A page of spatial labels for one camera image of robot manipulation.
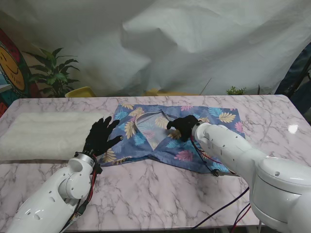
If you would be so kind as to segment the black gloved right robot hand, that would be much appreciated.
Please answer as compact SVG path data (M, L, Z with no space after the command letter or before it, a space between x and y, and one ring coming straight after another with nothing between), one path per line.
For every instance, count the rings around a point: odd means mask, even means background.
M186 142L191 134L194 126L200 125L200 120L198 120L193 115L188 115L186 117L179 117L173 121L169 121L167 124L167 130L174 127L181 133L180 140Z

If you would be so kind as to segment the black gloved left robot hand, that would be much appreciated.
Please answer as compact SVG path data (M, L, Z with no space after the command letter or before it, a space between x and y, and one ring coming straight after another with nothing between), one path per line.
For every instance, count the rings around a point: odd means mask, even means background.
M100 156L108 151L111 147L123 140L123 136L118 135L113 139L109 139L112 131L119 124L119 120L110 122L112 117L106 119L100 118L95 122L86 138L82 153L89 156Z

